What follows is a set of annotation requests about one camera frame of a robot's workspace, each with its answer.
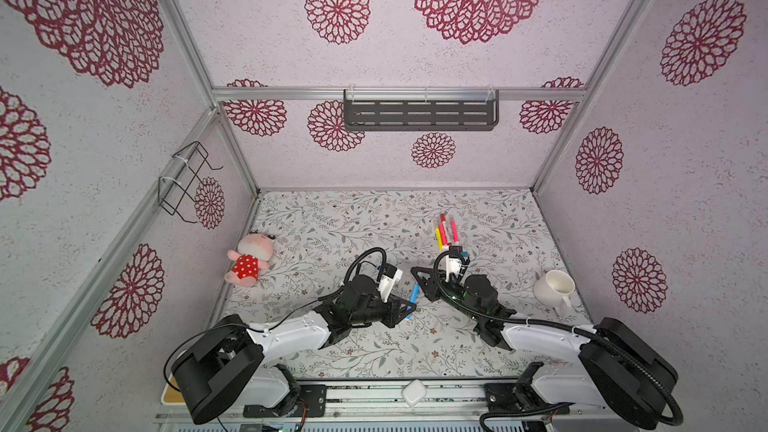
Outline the pink plush toy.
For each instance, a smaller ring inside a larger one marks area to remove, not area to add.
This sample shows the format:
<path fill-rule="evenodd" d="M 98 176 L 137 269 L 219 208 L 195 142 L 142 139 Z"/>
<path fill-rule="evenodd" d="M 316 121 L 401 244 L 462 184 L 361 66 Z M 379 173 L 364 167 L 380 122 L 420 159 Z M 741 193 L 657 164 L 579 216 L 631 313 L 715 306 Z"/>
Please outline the pink plush toy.
<path fill-rule="evenodd" d="M 258 233 L 244 236 L 235 250 L 227 252 L 234 265 L 224 275 L 224 280 L 237 287 L 256 286 L 260 274 L 269 269 L 273 255 L 273 237 Z"/>

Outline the dark grey wall shelf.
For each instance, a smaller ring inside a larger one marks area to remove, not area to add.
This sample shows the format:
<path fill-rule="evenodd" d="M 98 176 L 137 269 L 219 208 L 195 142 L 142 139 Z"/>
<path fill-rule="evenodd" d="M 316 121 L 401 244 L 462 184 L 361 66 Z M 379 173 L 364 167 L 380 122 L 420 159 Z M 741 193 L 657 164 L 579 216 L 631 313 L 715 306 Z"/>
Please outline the dark grey wall shelf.
<path fill-rule="evenodd" d="M 358 99 L 344 90 L 343 125 L 352 132 L 486 132 L 499 123 L 499 102 Z"/>

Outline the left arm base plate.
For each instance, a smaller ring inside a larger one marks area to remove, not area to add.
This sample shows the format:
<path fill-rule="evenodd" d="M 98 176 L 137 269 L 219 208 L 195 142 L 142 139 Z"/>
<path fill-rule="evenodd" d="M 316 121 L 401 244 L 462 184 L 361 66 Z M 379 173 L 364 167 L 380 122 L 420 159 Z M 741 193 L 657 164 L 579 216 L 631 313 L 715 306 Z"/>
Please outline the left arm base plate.
<path fill-rule="evenodd" d="M 326 385 L 300 385 L 275 407 L 246 405 L 244 418 L 318 418 L 325 415 L 328 387 Z"/>

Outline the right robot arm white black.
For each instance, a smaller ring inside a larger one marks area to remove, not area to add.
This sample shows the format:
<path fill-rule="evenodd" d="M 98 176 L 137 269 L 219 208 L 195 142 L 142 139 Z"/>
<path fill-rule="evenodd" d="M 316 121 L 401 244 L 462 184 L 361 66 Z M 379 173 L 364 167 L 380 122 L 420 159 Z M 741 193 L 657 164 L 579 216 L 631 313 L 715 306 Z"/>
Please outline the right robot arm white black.
<path fill-rule="evenodd" d="M 557 361 L 532 362 L 515 382 L 487 387 L 489 409 L 480 417 L 481 427 L 490 419 L 543 418 L 578 406 L 608 409 L 643 430 L 683 424 L 673 396 L 678 373 L 623 322 L 605 318 L 596 325 L 568 326 L 520 318 L 500 304 L 485 275 L 460 280 L 427 267 L 411 273 L 428 300 L 443 301 L 472 318 L 475 335 L 487 345 Z"/>

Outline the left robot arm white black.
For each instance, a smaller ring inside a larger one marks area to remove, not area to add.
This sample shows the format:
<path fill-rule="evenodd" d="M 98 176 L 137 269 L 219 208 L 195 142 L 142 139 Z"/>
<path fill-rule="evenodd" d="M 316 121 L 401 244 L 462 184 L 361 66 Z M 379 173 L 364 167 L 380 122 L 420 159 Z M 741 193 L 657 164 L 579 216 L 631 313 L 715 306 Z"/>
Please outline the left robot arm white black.
<path fill-rule="evenodd" d="M 393 295 L 389 286 L 356 276 L 300 317 L 256 324 L 226 316 L 191 337 L 188 347 L 177 347 L 167 366 L 196 425 L 219 418 L 240 398 L 285 415 L 298 402 L 300 386 L 282 358 L 335 345 L 356 328 L 393 328 L 415 310 L 415 303 Z"/>

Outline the wooden tray with white rim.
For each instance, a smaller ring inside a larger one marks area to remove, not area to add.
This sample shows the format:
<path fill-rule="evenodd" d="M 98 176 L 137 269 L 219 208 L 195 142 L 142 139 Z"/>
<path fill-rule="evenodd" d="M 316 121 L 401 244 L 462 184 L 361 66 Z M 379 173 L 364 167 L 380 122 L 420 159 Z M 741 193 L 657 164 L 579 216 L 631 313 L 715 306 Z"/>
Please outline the wooden tray with white rim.
<path fill-rule="evenodd" d="M 182 394 L 173 388 L 173 386 L 176 385 L 176 382 L 174 379 L 171 380 L 171 384 L 166 384 L 164 386 L 162 395 L 161 395 L 161 404 L 164 406 L 183 406 L 185 404 L 185 401 L 182 397 Z"/>

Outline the pink highlighter pen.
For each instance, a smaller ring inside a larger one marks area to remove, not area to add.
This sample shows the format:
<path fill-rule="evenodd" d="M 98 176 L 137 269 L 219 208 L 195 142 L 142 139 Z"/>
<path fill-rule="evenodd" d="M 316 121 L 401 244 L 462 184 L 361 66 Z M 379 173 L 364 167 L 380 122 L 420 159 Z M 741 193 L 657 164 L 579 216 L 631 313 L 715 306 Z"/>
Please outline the pink highlighter pen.
<path fill-rule="evenodd" d="M 446 236 L 446 231 L 445 231 L 445 228 L 444 228 L 444 224 L 440 223 L 438 228 L 440 229 L 443 245 L 444 245 L 444 247 L 446 247 L 446 246 L 448 246 L 448 241 L 447 241 L 447 236 Z"/>
<path fill-rule="evenodd" d="M 450 226 L 451 226 L 451 234 L 453 239 L 452 243 L 458 245 L 460 243 L 460 238 L 459 238 L 458 229 L 455 221 L 451 220 Z"/>

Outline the yellow highlighter pen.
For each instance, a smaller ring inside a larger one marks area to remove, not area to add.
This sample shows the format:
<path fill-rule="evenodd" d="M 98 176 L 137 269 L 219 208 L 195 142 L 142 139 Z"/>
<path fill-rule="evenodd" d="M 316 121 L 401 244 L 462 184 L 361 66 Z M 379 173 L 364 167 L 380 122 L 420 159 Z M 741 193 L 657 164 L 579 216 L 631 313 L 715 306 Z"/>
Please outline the yellow highlighter pen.
<path fill-rule="evenodd" d="M 439 228 L 435 228 L 435 235 L 438 243 L 438 251 L 442 252 L 444 245 L 443 245 L 442 236 Z"/>

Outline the white plastic clip on rail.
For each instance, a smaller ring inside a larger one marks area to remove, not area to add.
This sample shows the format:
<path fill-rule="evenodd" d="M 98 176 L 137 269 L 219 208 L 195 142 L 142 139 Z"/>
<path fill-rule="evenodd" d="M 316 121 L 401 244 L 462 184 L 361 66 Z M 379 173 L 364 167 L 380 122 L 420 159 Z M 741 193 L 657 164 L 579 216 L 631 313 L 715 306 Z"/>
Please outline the white plastic clip on rail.
<path fill-rule="evenodd" d="M 418 379 L 409 382 L 401 390 L 402 399 L 410 408 L 415 407 L 418 403 L 423 401 L 426 398 L 427 393 L 427 386 Z"/>

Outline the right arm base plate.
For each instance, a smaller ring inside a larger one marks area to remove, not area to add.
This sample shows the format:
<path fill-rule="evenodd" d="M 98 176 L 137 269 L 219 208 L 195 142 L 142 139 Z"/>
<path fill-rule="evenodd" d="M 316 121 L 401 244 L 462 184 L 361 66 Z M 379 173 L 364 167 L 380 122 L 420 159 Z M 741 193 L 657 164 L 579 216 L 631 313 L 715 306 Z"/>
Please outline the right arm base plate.
<path fill-rule="evenodd" d="M 515 382 L 485 384 L 485 417 L 523 418 L 569 412 L 570 402 L 549 402 L 534 391 L 533 377 L 543 366 L 540 361 L 531 363 Z"/>

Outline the white whiteboard marker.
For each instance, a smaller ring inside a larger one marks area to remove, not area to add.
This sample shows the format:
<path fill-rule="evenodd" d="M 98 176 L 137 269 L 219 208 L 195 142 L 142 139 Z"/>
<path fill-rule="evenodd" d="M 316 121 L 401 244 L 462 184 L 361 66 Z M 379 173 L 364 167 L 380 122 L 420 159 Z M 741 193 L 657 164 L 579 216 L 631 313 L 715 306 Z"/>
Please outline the white whiteboard marker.
<path fill-rule="evenodd" d="M 448 224 L 447 224 L 446 215 L 443 214 L 443 213 L 440 214 L 440 223 L 444 224 L 444 228 L 445 228 L 446 236 L 447 236 L 447 241 L 448 241 L 448 246 L 450 246 L 452 244 L 452 240 L 451 240 L 451 237 L 448 234 L 449 227 L 448 227 Z"/>

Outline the blue highlighter pen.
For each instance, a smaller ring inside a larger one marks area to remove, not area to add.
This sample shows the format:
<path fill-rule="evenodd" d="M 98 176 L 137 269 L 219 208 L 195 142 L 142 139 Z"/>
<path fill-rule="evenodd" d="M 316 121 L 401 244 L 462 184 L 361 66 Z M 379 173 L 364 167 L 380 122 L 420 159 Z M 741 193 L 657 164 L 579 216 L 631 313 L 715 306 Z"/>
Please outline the blue highlighter pen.
<path fill-rule="evenodd" d="M 414 287 L 413 287 L 413 290 L 412 290 L 412 293 L 410 295 L 409 301 L 414 303 L 414 304 L 416 304 L 417 300 L 418 300 L 418 297 L 419 297 L 419 294 L 420 294 L 420 291 L 421 291 L 421 288 L 420 288 L 419 284 L 416 283 L 414 285 Z"/>

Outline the white ceramic mug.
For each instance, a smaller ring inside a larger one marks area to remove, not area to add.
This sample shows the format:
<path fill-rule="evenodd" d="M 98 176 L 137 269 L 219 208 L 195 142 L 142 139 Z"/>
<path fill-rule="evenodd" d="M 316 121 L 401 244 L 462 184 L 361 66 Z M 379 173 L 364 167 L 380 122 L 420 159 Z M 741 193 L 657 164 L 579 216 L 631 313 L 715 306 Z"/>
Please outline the white ceramic mug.
<path fill-rule="evenodd" d="M 571 296 L 575 291 L 575 281 L 562 270 L 545 272 L 533 288 L 536 299 L 544 306 L 554 309 L 560 317 L 566 317 L 572 311 Z"/>

